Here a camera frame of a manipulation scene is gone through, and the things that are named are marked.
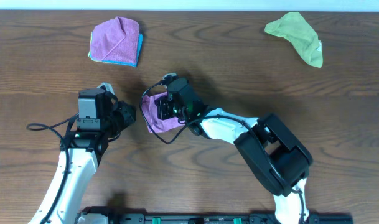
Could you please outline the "purple microfibre cloth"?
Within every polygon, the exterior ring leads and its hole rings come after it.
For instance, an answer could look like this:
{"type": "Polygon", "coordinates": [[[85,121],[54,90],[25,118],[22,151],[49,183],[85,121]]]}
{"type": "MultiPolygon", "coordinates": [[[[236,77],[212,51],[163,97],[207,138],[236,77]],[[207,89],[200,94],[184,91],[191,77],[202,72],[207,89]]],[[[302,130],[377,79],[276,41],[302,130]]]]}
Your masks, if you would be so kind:
{"type": "Polygon", "coordinates": [[[174,128],[183,126],[183,124],[178,122],[178,118],[176,117],[166,120],[161,120],[157,117],[157,106],[155,104],[155,100],[163,96],[167,96],[167,92],[151,96],[145,95],[141,106],[145,118],[155,133],[165,133],[174,128]]]}

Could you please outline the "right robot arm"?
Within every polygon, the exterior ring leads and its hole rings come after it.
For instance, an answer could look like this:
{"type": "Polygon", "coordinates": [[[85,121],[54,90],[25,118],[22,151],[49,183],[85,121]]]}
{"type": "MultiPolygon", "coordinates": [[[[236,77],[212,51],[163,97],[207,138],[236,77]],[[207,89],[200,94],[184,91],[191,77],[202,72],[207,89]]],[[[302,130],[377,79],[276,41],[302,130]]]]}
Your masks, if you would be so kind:
{"type": "Polygon", "coordinates": [[[273,194],[280,223],[305,223],[304,187],[311,153],[275,115],[247,118],[206,105],[186,78],[172,74],[160,82],[167,95],[156,100],[157,117],[177,118],[196,136],[234,145],[260,184],[273,194]]]}

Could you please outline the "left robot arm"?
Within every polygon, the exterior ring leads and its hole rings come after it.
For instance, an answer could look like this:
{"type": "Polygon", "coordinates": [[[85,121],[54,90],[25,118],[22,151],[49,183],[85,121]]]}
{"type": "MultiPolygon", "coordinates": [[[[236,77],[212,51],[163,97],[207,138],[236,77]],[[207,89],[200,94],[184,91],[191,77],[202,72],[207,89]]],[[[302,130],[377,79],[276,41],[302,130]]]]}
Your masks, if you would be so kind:
{"type": "Polygon", "coordinates": [[[136,121],[136,108],[120,101],[109,83],[78,94],[78,113],[65,121],[60,134],[54,126],[28,124],[31,131],[48,129],[60,139],[57,170],[31,223],[75,223],[87,185],[111,141],[136,121]]]}

